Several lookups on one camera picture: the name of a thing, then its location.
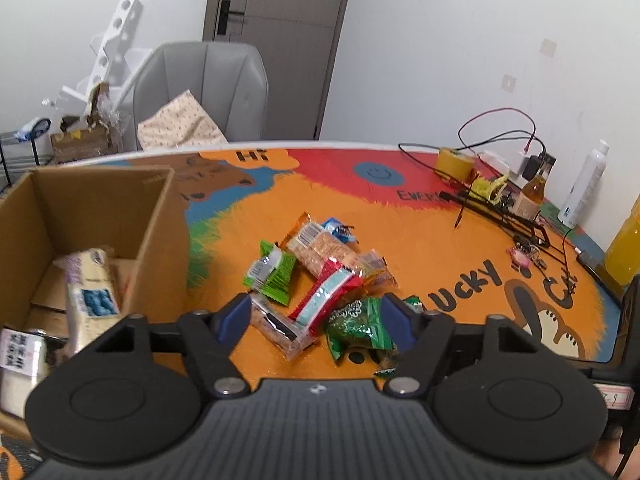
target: white wall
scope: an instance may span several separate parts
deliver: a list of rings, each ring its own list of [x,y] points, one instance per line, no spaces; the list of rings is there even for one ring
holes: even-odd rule
[[[0,0],[0,132],[38,114],[43,98],[91,72],[89,47],[119,0]],[[201,40],[207,0],[140,0],[133,47]]]
[[[609,166],[583,225],[606,248],[640,192],[639,16],[640,0],[349,0],[321,139],[457,146],[469,117],[520,107],[558,157],[546,190],[559,205],[603,138]],[[521,126],[491,118],[465,140]]]

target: glass bottle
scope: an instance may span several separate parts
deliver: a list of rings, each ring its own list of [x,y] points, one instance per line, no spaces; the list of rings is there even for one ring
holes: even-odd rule
[[[623,286],[640,270],[640,196],[604,254],[604,267]]]
[[[529,180],[513,205],[513,213],[528,220],[533,220],[540,211],[540,205],[545,201],[545,184],[549,178],[551,168],[556,163],[555,157],[548,153],[542,160],[538,174]]]

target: red snack packet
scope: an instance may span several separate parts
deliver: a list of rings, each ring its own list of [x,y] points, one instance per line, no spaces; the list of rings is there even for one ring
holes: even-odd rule
[[[289,314],[289,319],[306,327],[311,335],[317,337],[329,314],[342,304],[342,300],[348,300],[350,292],[362,285],[362,278],[355,272],[329,259],[322,266],[314,286]]]

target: door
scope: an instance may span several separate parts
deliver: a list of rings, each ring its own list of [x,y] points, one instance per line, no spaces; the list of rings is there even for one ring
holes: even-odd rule
[[[255,45],[264,62],[269,80],[264,139],[315,138],[333,69],[338,17],[342,23],[341,3],[220,0],[215,40]]]

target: snack packet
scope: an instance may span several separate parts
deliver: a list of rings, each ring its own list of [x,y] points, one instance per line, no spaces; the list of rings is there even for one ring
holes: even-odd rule
[[[316,278],[329,258],[343,264],[361,278],[372,278],[380,273],[353,249],[314,222],[308,213],[298,219],[280,246],[286,247]]]
[[[27,397],[49,375],[47,346],[37,334],[3,328],[0,334],[0,409],[24,418]]]
[[[322,224],[322,227],[325,231],[338,238],[338,240],[340,240],[343,244],[358,243],[358,239],[353,234],[351,234],[351,229],[353,229],[353,226],[345,225],[337,218],[329,218]]]
[[[416,314],[422,314],[427,310],[418,296],[409,296],[403,300]],[[391,377],[395,371],[398,363],[401,359],[400,353],[395,348],[379,351],[378,357],[380,357],[380,364],[378,370],[373,374],[382,379]]]
[[[66,258],[67,352],[75,355],[120,320],[107,254],[89,249]]]
[[[286,305],[289,303],[289,282],[296,257],[264,240],[260,242],[260,256],[260,260],[255,260],[249,267],[242,284]]]
[[[380,298],[365,297],[334,310],[324,327],[334,361],[350,346],[392,350],[394,343],[380,319]]]
[[[348,301],[350,293],[359,290],[362,283],[362,278],[351,269],[334,259],[327,260],[318,280],[289,314],[289,319],[306,327],[311,335],[318,336],[322,323],[332,310],[342,301]]]
[[[276,345],[287,360],[291,361],[316,341],[308,330],[274,309],[262,294],[254,292],[250,296],[251,324]]]
[[[398,366],[399,362],[400,353],[398,352],[398,350],[389,350],[387,352],[384,352],[382,359],[380,359],[378,370],[373,372],[373,374],[381,379],[389,378],[396,372],[396,367]]]
[[[418,296],[409,296],[408,298],[404,298],[403,300],[407,305],[409,305],[409,307],[416,313],[416,314],[421,314],[423,313],[426,309],[424,307],[424,304],[422,303],[422,301],[420,300],[420,298],[418,298]]]
[[[367,280],[367,290],[370,293],[374,292],[381,286],[398,286],[398,282],[396,282],[396,279],[386,266],[386,260],[380,256],[376,250],[371,250],[368,253],[361,254],[360,259],[369,266],[369,269],[371,269],[373,273],[373,277]]]

